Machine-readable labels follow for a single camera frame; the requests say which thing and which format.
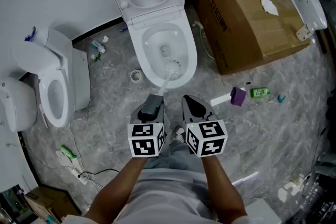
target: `person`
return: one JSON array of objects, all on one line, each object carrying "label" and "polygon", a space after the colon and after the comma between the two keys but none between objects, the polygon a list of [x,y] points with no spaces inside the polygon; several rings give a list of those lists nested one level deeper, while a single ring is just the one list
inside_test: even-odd
[{"label": "person", "polygon": [[264,224],[247,216],[218,158],[190,154],[181,126],[159,157],[132,158],[96,196],[85,217],[64,224]]}]

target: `toilet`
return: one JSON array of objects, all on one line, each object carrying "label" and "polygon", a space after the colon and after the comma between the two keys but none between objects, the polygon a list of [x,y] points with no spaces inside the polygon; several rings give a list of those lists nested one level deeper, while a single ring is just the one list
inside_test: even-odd
[{"label": "toilet", "polygon": [[5,107],[8,127],[12,132],[24,131],[35,123],[35,91],[27,84],[13,78],[2,80],[0,100]]},{"label": "toilet", "polygon": [[41,104],[55,127],[67,125],[75,110],[89,104],[87,54],[60,32],[41,29],[32,41],[14,44],[10,54],[20,68],[38,75]]},{"label": "toilet", "polygon": [[167,88],[185,85],[197,66],[197,51],[184,10],[184,0],[116,0],[128,25],[139,64],[156,86],[164,83],[166,65],[175,60],[181,74]]}]

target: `small bottle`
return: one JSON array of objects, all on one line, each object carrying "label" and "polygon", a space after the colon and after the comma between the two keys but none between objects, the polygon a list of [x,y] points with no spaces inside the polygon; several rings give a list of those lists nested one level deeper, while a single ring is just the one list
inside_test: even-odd
[{"label": "small bottle", "polygon": [[98,41],[94,40],[92,43],[91,43],[101,54],[104,54],[106,52],[106,49],[105,47],[99,43]]},{"label": "small bottle", "polygon": [[271,94],[270,90],[266,87],[264,88],[254,88],[251,89],[251,97],[252,98],[259,98],[259,97],[265,97],[268,94]]}]

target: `gray tiled floor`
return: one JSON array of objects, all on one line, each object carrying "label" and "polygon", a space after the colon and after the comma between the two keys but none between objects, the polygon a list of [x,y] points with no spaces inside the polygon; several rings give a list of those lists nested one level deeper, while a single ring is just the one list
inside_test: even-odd
[{"label": "gray tiled floor", "polygon": [[[192,7],[186,6],[186,11],[190,23],[197,19]],[[131,158],[126,132],[130,114],[149,93],[158,90],[147,80],[138,85],[130,81],[130,72],[140,66],[128,32],[119,32],[125,27],[125,23],[118,24],[75,46],[85,50],[89,57],[89,106],[77,111],[70,124],[62,129],[51,125],[46,129],[39,114],[36,124],[24,132],[28,147],[34,151],[31,160],[41,181],[68,190],[84,212],[96,190],[91,184],[84,186],[66,168],[59,168],[55,151],[64,144],[78,154],[73,133],[86,170],[121,169]],[[230,93],[233,86],[247,90],[268,87],[271,95],[257,100],[248,97],[241,108],[228,102],[214,106],[229,132],[225,151],[219,159],[232,181],[259,172],[254,179],[239,185],[239,192],[243,198],[249,198],[247,204],[257,197],[265,197],[281,219],[287,219],[298,208],[296,201],[300,204],[300,194],[282,203],[278,199],[278,189],[310,170],[318,133],[326,125],[326,100],[335,86],[328,57],[321,54],[318,44],[311,44],[293,56],[268,65],[220,76],[216,63],[204,52],[197,28],[193,29],[193,34],[198,53],[197,70],[188,84],[165,96],[168,135],[182,121],[181,97],[184,94],[209,102]],[[104,35],[110,37],[106,43],[107,52],[101,61],[93,62],[90,41],[101,41]],[[37,83],[33,76],[29,80]],[[276,100],[278,94],[286,95],[283,104]],[[320,148],[325,143],[323,137]],[[114,176],[114,172],[106,172],[94,179],[104,185]]]}]

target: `jeans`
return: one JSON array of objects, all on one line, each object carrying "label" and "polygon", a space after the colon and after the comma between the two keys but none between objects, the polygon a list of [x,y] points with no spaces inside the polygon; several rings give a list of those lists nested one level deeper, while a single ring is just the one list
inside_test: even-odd
[{"label": "jeans", "polygon": [[188,170],[204,174],[201,158],[195,154],[190,154],[187,144],[178,140],[162,150],[158,157],[150,158],[143,169],[168,168],[178,170]]}]

